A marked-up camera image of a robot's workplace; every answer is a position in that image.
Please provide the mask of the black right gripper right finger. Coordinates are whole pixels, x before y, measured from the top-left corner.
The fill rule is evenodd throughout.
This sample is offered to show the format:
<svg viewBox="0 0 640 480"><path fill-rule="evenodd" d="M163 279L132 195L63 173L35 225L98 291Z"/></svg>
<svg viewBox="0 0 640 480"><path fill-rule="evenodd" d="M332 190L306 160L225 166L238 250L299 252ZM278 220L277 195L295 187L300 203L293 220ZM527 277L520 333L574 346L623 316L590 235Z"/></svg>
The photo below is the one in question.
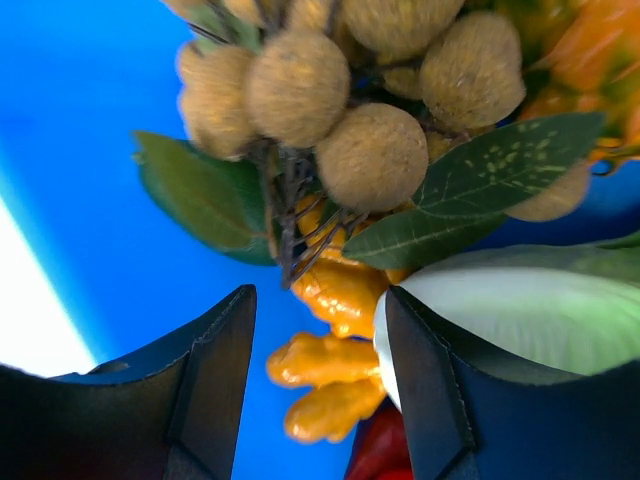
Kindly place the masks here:
<svg viewBox="0 0 640 480"><path fill-rule="evenodd" d="M417 479L635 479L639 364L579 376L513 355L400 287L392 364Z"/></svg>

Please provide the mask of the longan bunch with leaves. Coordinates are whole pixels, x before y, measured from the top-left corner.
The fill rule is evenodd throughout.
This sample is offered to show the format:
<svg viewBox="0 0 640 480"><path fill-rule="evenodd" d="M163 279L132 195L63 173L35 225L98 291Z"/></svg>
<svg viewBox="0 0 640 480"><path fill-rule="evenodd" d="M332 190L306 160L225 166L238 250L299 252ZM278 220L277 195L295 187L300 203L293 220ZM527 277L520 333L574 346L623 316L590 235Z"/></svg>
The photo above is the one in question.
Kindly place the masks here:
<svg viewBox="0 0 640 480"><path fill-rule="evenodd" d="M293 286L330 261L376 274L449 256L505 216L546 221L605 124L510 122L521 37L463 1L172 1L186 138L138 132L142 183L220 253Z"/></svg>

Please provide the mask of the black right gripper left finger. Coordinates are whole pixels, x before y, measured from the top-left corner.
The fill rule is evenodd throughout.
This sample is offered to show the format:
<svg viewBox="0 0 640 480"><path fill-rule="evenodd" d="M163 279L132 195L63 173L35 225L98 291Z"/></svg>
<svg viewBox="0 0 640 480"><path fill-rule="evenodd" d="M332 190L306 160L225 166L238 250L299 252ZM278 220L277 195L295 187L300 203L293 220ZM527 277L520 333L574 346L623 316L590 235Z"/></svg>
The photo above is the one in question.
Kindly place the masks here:
<svg viewBox="0 0 640 480"><path fill-rule="evenodd" d="M86 374L1 370L5 479L227 479L257 309L243 285Z"/></svg>

